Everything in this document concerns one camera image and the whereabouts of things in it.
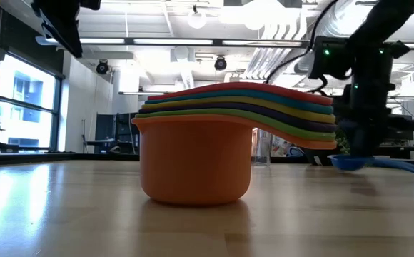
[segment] camera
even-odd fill
[[[99,60],[99,64],[96,67],[96,72],[98,74],[107,74],[108,72],[108,61],[107,60]]]
[[[226,60],[224,59],[224,56],[218,56],[215,61],[215,70],[222,71],[226,69],[228,63],[226,63]]]

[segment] ceiling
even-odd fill
[[[34,16],[29,3],[31,0],[2,0],[1,5],[16,18],[22,20],[32,28],[41,32],[40,21]],[[310,26],[314,18],[319,14],[329,0],[318,0],[318,5],[304,5],[301,13]],[[195,29],[188,24],[188,15],[192,12],[192,6],[196,4],[197,9],[206,15],[206,24],[200,29]],[[81,37],[177,37],[177,38],[231,38],[231,39],[257,39],[266,36],[264,28],[252,30],[248,27],[259,25],[261,20],[268,17],[278,17],[279,23],[289,22],[287,15],[282,14],[280,9],[255,8],[253,13],[244,12],[237,16],[239,7],[223,7],[223,0],[208,1],[151,1],[151,0],[103,0],[99,11],[81,9],[78,19],[79,33]],[[343,16],[349,17],[347,27],[359,26],[363,18],[352,19],[354,13],[366,15],[365,7],[352,5]],[[193,22],[199,22],[198,14]],[[399,30],[392,39],[414,41],[414,16]],[[175,80],[181,80],[180,66],[171,62],[170,50],[172,47],[145,47],[145,46],[88,46],[84,47],[84,53],[94,54],[100,52],[132,52],[134,61],[144,70],[147,79],[142,80],[143,85],[167,84],[174,85]],[[256,57],[257,49],[253,48],[213,48],[194,47],[196,53],[207,53],[212,56],[225,56],[228,68],[225,71],[216,71],[213,67],[215,58],[196,59],[190,65],[194,80],[223,81],[229,72],[243,73],[249,68],[251,60]],[[83,62],[95,68],[97,59],[87,59]],[[111,61],[112,66],[118,69],[122,61]],[[399,69],[406,69],[414,65],[414,52],[409,53],[396,60]],[[399,82],[399,74],[393,77]],[[315,87],[318,81],[303,80],[309,87]],[[332,87],[340,86],[340,82],[332,81]]]

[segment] desk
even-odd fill
[[[414,175],[272,165],[236,203],[182,208],[138,162],[2,166],[0,256],[414,256]]]

